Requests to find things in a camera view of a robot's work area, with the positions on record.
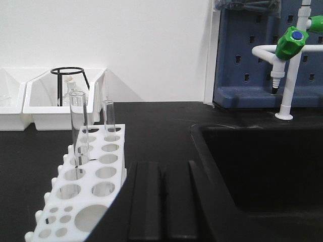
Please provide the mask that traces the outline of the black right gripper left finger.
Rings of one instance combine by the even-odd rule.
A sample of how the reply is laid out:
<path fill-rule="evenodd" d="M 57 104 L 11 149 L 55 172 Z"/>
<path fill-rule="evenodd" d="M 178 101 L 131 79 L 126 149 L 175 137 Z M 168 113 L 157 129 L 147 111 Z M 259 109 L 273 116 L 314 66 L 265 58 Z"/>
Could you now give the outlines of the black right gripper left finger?
<path fill-rule="evenodd" d="M 157 163 L 132 163 L 120 192 L 86 241 L 160 241 L 161 188 Z"/>

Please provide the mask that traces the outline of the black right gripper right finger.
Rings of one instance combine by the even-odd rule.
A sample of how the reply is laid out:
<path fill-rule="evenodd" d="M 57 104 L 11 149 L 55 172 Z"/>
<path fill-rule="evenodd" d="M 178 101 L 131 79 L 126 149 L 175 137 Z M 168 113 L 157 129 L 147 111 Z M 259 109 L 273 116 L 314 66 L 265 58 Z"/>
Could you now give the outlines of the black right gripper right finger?
<path fill-rule="evenodd" d="M 213 191 L 194 161 L 168 164 L 164 173 L 166 241 L 251 241 L 251 223 Z"/>

